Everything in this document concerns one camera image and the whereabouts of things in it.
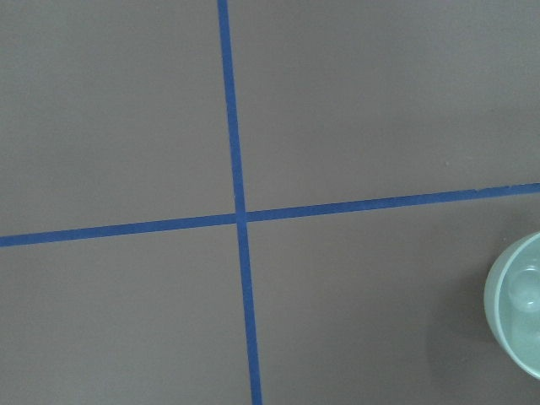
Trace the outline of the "green bowl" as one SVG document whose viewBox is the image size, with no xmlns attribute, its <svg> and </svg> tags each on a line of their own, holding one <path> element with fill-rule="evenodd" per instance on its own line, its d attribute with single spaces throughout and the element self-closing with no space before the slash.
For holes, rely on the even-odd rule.
<svg viewBox="0 0 540 405">
<path fill-rule="evenodd" d="M 508 246 L 489 269 L 483 291 L 489 329 L 504 352 L 539 378 L 539 233 Z"/>
</svg>

